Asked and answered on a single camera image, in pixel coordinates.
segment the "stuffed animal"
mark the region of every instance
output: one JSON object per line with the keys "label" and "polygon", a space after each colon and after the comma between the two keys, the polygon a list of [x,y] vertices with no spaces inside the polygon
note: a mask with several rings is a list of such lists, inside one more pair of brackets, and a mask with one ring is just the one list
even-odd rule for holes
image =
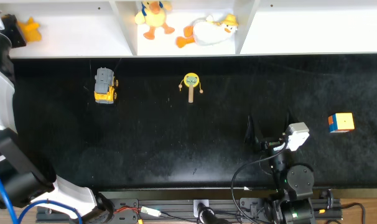
{"label": "stuffed animal", "polygon": [[166,1],[143,1],[141,3],[142,9],[134,18],[137,25],[146,23],[150,27],[150,31],[144,34],[144,37],[149,40],[154,40],[154,33],[157,27],[163,27],[165,34],[171,34],[175,31],[174,28],[169,27],[166,23],[165,10],[172,10],[172,5]]}
{"label": "stuffed animal", "polygon": [[232,14],[221,22],[214,22],[212,16],[206,19],[197,19],[192,26],[184,28],[184,37],[178,37],[176,44],[179,48],[187,44],[196,43],[206,46],[220,43],[229,39],[237,31],[238,23]]}

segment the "orange duck beak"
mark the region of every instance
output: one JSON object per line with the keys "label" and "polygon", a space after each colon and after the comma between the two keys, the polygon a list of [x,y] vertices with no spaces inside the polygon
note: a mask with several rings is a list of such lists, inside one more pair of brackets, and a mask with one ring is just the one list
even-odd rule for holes
{"label": "orange duck beak", "polygon": [[154,1],[150,4],[150,10],[154,14],[158,14],[161,11],[161,7],[159,6],[159,1]]}

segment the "blue cable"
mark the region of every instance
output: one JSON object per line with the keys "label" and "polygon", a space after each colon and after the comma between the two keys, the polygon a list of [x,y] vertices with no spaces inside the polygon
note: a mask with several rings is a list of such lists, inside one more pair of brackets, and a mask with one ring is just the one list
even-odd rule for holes
{"label": "blue cable", "polygon": [[19,217],[19,222],[18,224],[21,223],[22,221],[22,218],[24,218],[24,215],[26,215],[26,213],[28,212],[28,210],[30,210],[32,207],[36,206],[36,205],[39,205],[39,204],[43,204],[43,203],[47,203],[47,204],[52,204],[52,205],[57,205],[59,207],[62,207],[62,208],[65,208],[65,209],[68,209],[70,211],[73,211],[75,212],[75,214],[77,215],[78,217],[78,220],[79,220],[79,224],[83,224],[82,222],[82,217],[81,215],[78,213],[78,211],[75,209],[75,208],[72,208],[72,207],[69,207],[68,205],[64,205],[62,203],[58,203],[58,202],[54,202],[54,201],[51,201],[51,200],[39,200],[39,201],[36,201],[30,205],[28,205],[21,213],[20,217]]}
{"label": "blue cable", "polygon": [[17,215],[13,209],[12,202],[10,201],[9,196],[6,193],[6,190],[1,182],[1,179],[0,179],[0,193],[2,195],[3,202],[6,205],[6,208],[9,210],[10,217],[12,219],[13,224],[19,224],[19,222],[17,221]]}

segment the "black table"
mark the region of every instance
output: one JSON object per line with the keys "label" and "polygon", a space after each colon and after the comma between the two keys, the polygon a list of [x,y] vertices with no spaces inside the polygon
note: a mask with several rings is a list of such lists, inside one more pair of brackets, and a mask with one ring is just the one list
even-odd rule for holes
{"label": "black table", "polygon": [[[281,135],[290,108],[310,129],[295,158],[314,168],[316,187],[377,187],[377,54],[13,62],[22,147],[74,184],[229,187],[239,166],[261,156],[243,144],[248,115],[265,135]],[[95,103],[100,67],[116,68],[116,105]],[[194,89],[193,104],[178,88],[188,72],[204,90]],[[353,113],[354,131],[329,133],[328,116],[339,112]],[[236,184],[274,188],[259,166]]]}

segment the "yellow cube face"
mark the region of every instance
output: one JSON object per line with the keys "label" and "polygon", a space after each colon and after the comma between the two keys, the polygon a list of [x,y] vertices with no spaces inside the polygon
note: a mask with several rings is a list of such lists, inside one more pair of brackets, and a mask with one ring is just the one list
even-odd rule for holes
{"label": "yellow cube face", "polygon": [[352,113],[336,113],[338,130],[353,130],[355,123]]}

